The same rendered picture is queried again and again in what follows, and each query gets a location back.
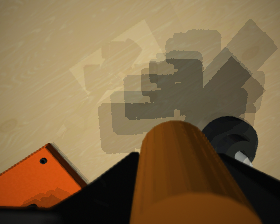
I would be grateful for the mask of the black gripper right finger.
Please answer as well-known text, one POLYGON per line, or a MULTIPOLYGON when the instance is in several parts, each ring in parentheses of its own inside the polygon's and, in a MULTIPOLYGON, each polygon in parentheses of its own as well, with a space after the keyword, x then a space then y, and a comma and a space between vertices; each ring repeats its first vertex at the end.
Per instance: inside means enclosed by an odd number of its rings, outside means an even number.
POLYGON ((224 153, 217 154, 261 223, 280 224, 280 180, 224 153))

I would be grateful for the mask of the orange cylinder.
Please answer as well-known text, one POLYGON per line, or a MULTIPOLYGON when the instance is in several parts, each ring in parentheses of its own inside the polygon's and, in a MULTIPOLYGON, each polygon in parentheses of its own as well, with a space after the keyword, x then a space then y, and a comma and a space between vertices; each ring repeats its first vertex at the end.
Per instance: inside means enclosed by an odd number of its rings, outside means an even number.
POLYGON ((130 224, 262 224, 196 126, 167 121, 142 141, 130 224))

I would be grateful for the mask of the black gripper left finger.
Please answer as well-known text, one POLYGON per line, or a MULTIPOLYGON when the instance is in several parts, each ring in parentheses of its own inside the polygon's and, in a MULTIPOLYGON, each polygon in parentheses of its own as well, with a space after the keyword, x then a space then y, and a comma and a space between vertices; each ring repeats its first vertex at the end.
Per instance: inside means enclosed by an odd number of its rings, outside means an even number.
POLYGON ((49 208, 0 206, 0 224, 130 224, 139 152, 49 208))

